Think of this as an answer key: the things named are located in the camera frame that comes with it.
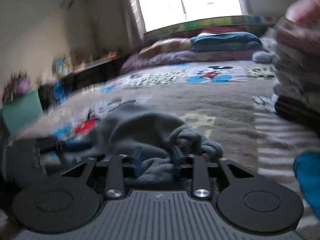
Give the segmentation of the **grey fleece garment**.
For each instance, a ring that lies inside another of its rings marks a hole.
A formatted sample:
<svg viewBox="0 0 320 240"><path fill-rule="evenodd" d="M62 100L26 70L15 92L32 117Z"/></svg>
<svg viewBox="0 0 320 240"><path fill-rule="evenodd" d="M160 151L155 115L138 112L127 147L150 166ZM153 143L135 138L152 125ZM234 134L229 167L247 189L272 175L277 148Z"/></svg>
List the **grey fleece garment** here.
<svg viewBox="0 0 320 240"><path fill-rule="evenodd" d="M115 108L78 142L67 143L66 153L81 152L104 155L126 154L138 162L134 178L127 185L165 185L174 181L178 168L173 161L179 149L183 156L200 155L207 160L222 157L219 144L163 111L126 103Z"/></svg>

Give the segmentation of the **pile of folded clothes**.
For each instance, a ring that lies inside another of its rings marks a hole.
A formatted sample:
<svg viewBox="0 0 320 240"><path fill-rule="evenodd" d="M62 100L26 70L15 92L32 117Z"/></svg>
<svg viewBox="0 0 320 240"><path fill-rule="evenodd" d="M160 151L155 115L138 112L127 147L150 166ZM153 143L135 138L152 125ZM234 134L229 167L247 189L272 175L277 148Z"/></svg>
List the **pile of folded clothes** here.
<svg viewBox="0 0 320 240"><path fill-rule="evenodd" d="M293 3L273 28L276 113L319 133L319 0Z"/></svg>

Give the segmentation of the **green storage box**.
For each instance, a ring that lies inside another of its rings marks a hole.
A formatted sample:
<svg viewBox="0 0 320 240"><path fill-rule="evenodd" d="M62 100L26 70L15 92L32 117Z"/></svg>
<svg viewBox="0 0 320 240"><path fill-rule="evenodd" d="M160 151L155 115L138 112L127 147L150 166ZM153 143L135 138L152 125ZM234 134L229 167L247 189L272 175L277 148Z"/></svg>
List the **green storage box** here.
<svg viewBox="0 0 320 240"><path fill-rule="evenodd" d="M37 89L4 104L2 108L2 118L10 135L17 135L22 128L35 122L42 115Z"/></svg>

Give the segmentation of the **Mickey Mouse bed blanket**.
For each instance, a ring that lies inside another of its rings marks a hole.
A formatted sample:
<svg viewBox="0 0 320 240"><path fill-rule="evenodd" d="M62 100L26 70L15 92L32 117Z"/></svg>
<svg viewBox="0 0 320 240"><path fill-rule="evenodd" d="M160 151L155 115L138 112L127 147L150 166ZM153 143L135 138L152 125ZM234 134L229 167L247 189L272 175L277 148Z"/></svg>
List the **Mickey Mouse bed blanket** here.
<svg viewBox="0 0 320 240"><path fill-rule="evenodd" d="M85 88L70 96L62 107L44 115L21 137L48 135L66 124L77 124L90 109L101 115L133 100L168 112L217 141L227 159L300 193L293 173L297 155L319 150L313 131L272 113L266 98L274 79L249 77L247 63L223 63L221 77L196 82L209 64L148 69L116 79L107 91ZM203 202L185 193L157 198L139 193L127 202L108 206L103 215L62 239L255 239L255 235L226 225Z"/></svg>

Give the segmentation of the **cluttered side shelf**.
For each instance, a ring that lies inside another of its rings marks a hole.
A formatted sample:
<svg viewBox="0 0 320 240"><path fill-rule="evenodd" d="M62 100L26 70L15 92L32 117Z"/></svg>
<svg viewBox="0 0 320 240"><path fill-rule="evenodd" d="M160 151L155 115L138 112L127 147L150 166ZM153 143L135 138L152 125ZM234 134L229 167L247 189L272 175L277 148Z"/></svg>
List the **cluttered side shelf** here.
<svg viewBox="0 0 320 240"><path fill-rule="evenodd" d="M127 55L103 57L74 66L73 71L65 76L53 74L51 77L45 75L39 77L38 95L42 109L45 111L50 106L62 103L76 90L105 83L119 76L121 67L128 58Z"/></svg>

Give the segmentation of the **purple quilt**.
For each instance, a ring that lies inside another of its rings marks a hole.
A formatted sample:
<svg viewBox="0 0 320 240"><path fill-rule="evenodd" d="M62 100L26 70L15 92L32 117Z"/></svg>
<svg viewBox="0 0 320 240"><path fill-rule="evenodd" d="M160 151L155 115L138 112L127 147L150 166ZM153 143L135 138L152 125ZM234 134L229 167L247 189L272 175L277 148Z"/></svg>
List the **purple quilt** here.
<svg viewBox="0 0 320 240"><path fill-rule="evenodd" d="M139 53L132 54L123 63L120 74L167 64L250 60L253 53L260 49L261 44L251 42L245 46L244 50L193 51L191 39L170 38L157 41L143 48Z"/></svg>

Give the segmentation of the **blue pillow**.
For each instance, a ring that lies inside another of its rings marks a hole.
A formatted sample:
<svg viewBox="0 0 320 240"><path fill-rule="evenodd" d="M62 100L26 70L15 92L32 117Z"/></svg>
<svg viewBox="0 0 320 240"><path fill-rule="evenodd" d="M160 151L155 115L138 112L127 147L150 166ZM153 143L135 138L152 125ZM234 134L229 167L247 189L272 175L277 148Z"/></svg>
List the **blue pillow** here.
<svg viewBox="0 0 320 240"><path fill-rule="evenodd" d="M191 38L191 50L196 52L249 51L261 48L260 38L243 31L223 34L201 33Z"/></svg>

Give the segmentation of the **grey plush toy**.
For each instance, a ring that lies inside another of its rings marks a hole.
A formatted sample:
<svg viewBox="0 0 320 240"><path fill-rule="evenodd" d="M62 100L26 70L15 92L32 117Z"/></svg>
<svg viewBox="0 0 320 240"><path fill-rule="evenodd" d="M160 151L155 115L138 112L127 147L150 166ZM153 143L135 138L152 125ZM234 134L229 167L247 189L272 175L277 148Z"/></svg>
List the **grey plush toy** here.
<svg viewBox="0 0 320 240"><path fill-rule="evenodd" d="M256 51L252 55L252 61L256 63L269 64L276 57L276 54L272 51Z"/></svg>

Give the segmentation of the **colourful headboard strip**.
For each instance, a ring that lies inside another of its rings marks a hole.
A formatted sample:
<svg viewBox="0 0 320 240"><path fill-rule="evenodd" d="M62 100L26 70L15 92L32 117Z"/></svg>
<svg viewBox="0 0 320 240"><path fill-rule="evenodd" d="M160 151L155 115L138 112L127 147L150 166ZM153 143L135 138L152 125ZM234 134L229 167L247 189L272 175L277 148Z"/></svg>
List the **colourful headboard strip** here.
<svg viewBox="0 0 320 240"><path fill-rule="evenodd" d="M235 28L248 31L255 35L261 35L266 28L274 26L279 20L278 16L224 16L194 20L178 23L156 30L148 31L144 34L147 40L157 40L170 37L187 37L194 35L197 31L208 28Z"/></svg>

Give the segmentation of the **window with wooden frame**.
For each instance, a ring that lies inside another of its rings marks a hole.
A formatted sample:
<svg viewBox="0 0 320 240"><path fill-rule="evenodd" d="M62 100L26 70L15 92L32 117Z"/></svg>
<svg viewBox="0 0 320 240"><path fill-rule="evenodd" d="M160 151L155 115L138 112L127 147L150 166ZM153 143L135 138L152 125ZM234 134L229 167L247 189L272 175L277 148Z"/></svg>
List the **window with wooden frame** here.
<svg viewBox="0 0 320 240"><path fill-rule="evenodd" d="M138 36L197 20L248 13L246 0L129 0Z"/></svg>

